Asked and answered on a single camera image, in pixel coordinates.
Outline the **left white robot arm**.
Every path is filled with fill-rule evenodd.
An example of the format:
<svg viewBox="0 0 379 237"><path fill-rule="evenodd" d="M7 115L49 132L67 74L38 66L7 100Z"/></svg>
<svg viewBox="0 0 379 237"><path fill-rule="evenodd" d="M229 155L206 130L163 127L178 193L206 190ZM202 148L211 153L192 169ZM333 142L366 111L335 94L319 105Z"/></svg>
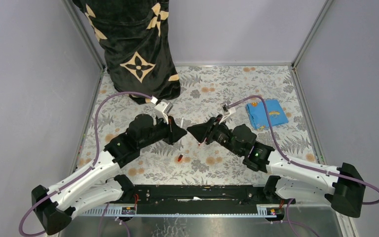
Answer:
<svg viewBox="0 0 379 237"><path fill-rule="evenodd" d="M141 149L159 141L173 145L186 134L172 116L163 119L137 115L126 131L106 144L92 162L48 188L38 185L31 191L33 211L44 232L54 235L79 214L105 202L129 202L133 198L133 184L125 176L99 188L94 185L138 158Z"/></svg>

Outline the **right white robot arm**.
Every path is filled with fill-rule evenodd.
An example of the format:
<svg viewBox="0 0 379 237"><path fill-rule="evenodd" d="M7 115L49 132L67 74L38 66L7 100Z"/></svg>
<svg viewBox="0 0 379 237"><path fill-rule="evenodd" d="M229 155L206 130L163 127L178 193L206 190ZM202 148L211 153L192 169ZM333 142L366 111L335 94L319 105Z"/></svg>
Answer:
<svg viewBox="0 0 379 237"><path fill-rule="evenodd" d="M330 204L345 216L358 218L363 206L365 186L358 170L349 163L342 166L319 165L293 157L284 157L273 147L257 141L257 135L242 124L233 129L212 117L207 122L187 128L199 142L217 142L252 171L270 174L270 186L264 199L276 203L283 199L308 199Z"/></svg>

